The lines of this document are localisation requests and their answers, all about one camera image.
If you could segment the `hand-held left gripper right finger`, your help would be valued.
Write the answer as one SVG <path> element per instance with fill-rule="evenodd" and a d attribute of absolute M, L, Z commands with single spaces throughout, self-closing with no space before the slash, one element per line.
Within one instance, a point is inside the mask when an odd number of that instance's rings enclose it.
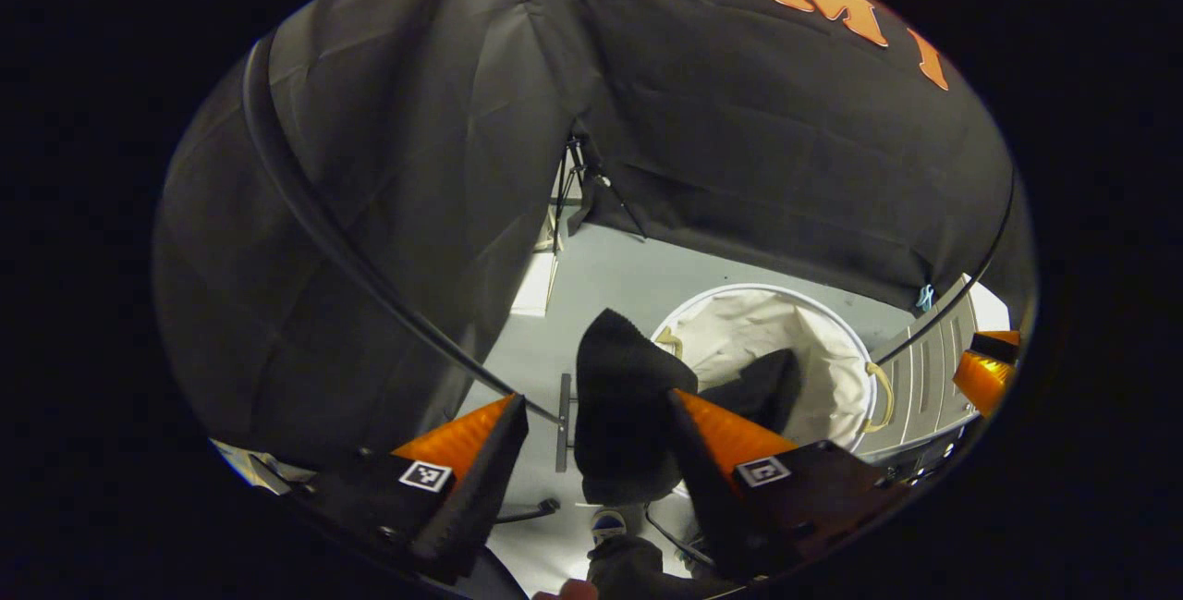
<path fill-rule="evenodd" d="M 679 389 L 666 394 L 666 436 L 715 570 L 735 582 L 827 557 L 912 492 L 834 443 L 791 443 Z"/>

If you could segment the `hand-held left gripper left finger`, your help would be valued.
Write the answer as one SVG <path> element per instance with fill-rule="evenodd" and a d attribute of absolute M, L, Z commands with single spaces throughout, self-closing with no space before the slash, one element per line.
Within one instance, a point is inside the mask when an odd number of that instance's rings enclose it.
<path fill-rule="evenodd" d="M 485 549 L 528 432 L 525 398 L 510 394 L 313 475 L 296 489 L 296 512 L 373 562 L 453 583 Z"/>

